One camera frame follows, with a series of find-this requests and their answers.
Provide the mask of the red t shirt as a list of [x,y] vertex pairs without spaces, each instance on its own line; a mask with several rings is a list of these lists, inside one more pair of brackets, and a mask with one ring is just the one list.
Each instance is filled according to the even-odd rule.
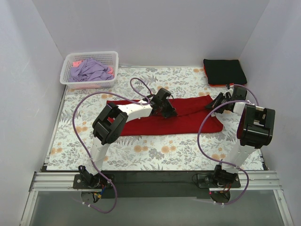
[[143,117],[127,122],[121,136],[159,136],[198,133],[204,118],[210,112],[205,108],[213,100],[207,96],[176,98],[171,101],[177,116],[161,115]]

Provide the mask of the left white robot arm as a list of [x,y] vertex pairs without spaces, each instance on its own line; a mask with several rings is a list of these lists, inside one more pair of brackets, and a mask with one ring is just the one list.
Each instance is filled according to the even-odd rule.
[[89,188],[96,188],[100,183],[99,171],[110,144],[121,135],[127,122],[153,115],[170,118],[177,115],[169,102],[171,93],[161,88],[157,94],[150,94],[139,102],[127,105],[108,103],[92,124],[93,145],[88,151],[89,162],[79,166],[79,173]]

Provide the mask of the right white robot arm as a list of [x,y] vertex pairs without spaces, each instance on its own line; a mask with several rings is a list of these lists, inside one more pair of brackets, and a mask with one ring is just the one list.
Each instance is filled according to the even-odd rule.
[[252,104],[246,100],[247,88],[232,85],[208,105],[208,110],[216,113],[231,111],[240,116],[237,129],[237,141],[222,163],[216,167],[213,183],[218,187],[226,186],[230,176],[238,173],[238,168],[255,150],[268,146],[273,137],[276,111]]

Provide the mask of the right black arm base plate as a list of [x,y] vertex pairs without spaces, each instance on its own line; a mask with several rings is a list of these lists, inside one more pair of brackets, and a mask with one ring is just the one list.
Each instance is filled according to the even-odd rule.
[[217,191],[210,191],[209,195],[215,202],[228,203],[230,201],[230,190],[232,188],[240,188],[241,183],[238,177],[234,180],[218,178],[213,173],[198,173],[191,177],[192,182],[200,189],[217,188]]

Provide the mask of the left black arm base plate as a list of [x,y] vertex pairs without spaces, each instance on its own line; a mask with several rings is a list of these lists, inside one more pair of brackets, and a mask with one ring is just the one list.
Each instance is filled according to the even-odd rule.
[[113,180],[113,175],[109,175],[109,180],[106,180],[101,175],[83,176],[77,174],[74,177],[72,188],[74,189],[103,189],[112,188],[110,181]]

